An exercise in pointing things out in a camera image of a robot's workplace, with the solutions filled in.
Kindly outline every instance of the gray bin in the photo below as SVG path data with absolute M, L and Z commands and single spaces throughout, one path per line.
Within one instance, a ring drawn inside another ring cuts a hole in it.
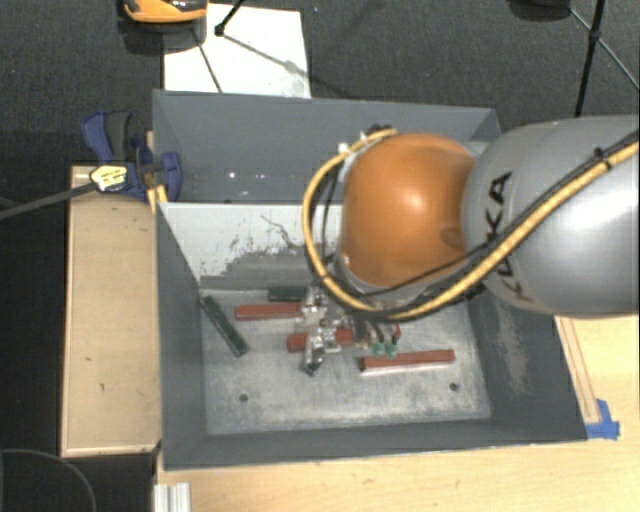
M 292 321 L 238 324 L 251 346 L 239 359 L 212 328 L 203 293 L 231 318 L 235 304 L 265 300 L 268 286 L 311 279 L 300 250 L 304 185 L 336 142 L 376 122 L 462 143 L 499 135 L 487 109 L 155 93 L 156 150 L 180 152 L 189 201 L 161 205 L 157 222 L 166 469 L 586 438 L 553 318 L 489 293 L 403 324 L 401 350 L 453 347 L 453 365 L 384 378 L 360 376 L 357 351 L 302 374 L 284 348 Z M 241 135 L 253 150 L 234 145 Z M 303 146 L 286 144 L 294 135 Z M 257 165 L 264 178 L 252 174 Z M 339 216 L 336 207 L 329 245 Z

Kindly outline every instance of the white paper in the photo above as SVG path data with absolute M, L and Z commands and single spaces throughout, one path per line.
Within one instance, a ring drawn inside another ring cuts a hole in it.
M 202 45 L 222 92 L 310 98 L 300 13 L 241 7 L 225 35 L 216 37 L 214 28 L 229 10 L 209 5 Z M 164 87 L 218 92 L 198 47 L 165 55 Z

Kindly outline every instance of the wooden board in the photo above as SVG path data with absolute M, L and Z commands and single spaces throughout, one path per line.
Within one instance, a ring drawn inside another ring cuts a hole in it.
M 91 168 L 72 170 L 72 186 Z M 153 217 L 97 192 L 69 210 L 60 448 L 64 457 L 151 451 L 160 439 Z

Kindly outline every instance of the metal rod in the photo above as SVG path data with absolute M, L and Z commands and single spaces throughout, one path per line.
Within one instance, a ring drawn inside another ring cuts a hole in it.
M 582 69 L 582 79 L 580 80 L 580 91 L 578 92 L 578 101 L 576 102 L 575 117 L 580 117 L 582 115 L 584 97 L 587 93 L 587 84 L 589 83 L 591 65 L 593 64 L 593 54 L 596 49 L 596 44 L 600 39 L 600 23 L 602 22 L 604 5 L 605 0 L 598 0 L 596 3 L 596 9 L 593 13 L 593 22 L 591 23 L 591 30 L 589 30 L 589 46 L 587 47 L 587 57 L 584 60 L 584 67 Z
M 71 190 L 65 190 L 64 192 L 59 192 L 51 196 L 43 197 L 42 199 L 37 199 L 36 201 L 31 201 L 30 203 L 21 204 L 20 206 L 14 206 L 13 208 L 0 211 L 0 220 L 8 219 L 9 217 L 13 217 L 14 215 L 27 213 L 31 210 L 42 208 L 43 206 L 49 206 L 51 204 L 59 203 L 60 201 L 67 201 L 74 197 L 81 196 L 82 194 L 93 192 L 95 190 L 95 183 L 90 182 L 80 187 L 72 188 Z
M 573 9 L 569 9 L 569 12 L 571 12 L 573 17 L 577 19 L 587 31 L 591 30 L 591 27 L 589 26 L 589 24 L 576 11 L 574 11 Z M 618 68 L 620 68 L 620 71 L 622 71 L 624 75 L 629 79 L 631 84 L 635 87 L 636 91 L 640 92 L 640 85 L 638 85 L 638 82 L 631 74 L 631 71 L 629 71 L 629 69 L 618 58 L 618 56 L 613 52 L 613 50 L 609 47 L 609 45 L 603 39 L 598 39 L 598 44 L 602 47 L 602 49 L 605 52 L 609 54 L 609 57 L 613 59 L 613 62 L 615 62 Z
M 216 36 L 222 37 L 224 35 L 224 29 L 227 26 L 227 23 L 231 21 L 231 18 L 233 18 L 235 13 L 238 12 L 238 9 L 240 9 L 240 6 L 243 3 L 244 3 L 244 0 L 238 0 L 229 11 L 229 14 L 227 14 L 225 18 L 218 25 L 216 25 L 216 28 L 214 29 L 214 34 Z

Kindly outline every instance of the blue tape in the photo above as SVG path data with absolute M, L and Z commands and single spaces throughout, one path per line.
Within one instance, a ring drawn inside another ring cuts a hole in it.
M 604 400 L 596 399 L 598 409 L 600 410 L 600 423 L 591 423 L 585 425 L 587 437 L 589 439 L 611 439 L 616 441 L 620 437 L 620 422 L 611 419 L 609 406 Z

